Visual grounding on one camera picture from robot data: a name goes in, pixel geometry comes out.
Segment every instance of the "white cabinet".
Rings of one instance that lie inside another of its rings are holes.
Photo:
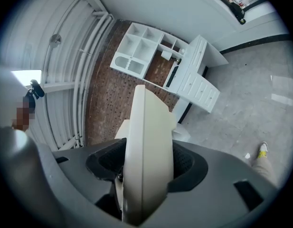
[[[156,50],[165,51],[173,58],[181,59],[179,65],[173,64],[163,87],[158,87],[210,113],[220,91],[198,73],[199,68],[215,67],[227,64],[228,61],[202,36],[197,36],[188,44],[161,30],[132,23],[110,67],[146,81],[144,77]],[[175,67],[178,68],[176,73],[173,73]]]

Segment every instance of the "gray tile floor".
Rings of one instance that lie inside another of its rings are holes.
[[[258,144],[267,141],[281,186],[293,163],[293,43],[272,42],[224,56],[229,64],[210,68],[206,76],[221,92],[212,113],[192,106],[182,122],[189,142],[250,164]]]

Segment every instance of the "person's leg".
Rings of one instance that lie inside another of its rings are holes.
[[[273,171],[273,168],[271,166],[271,163],[269,162],[267,158],[268,154],[268,145],[266,142],[262,142],[258,157],[254,160],[252,163],[252,168],[260,175],[265,177],[267,180],[269,180],[272,184],[276,185],[276,177]]]

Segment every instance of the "shoe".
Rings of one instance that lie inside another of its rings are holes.
[[[261,158],[261,157],[267,157],[269,153],[269,148],[268,148],[268,144],[263,141],[260,144],[260,148],[259,148],[259,152],[258,152],[258,157],[257,158]]]

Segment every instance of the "beige pants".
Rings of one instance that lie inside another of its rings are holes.
[[[256,158],[252,163],[252,168],[260,175],[269,180],[273,185],[277,184],[276,177],[268,158]]]

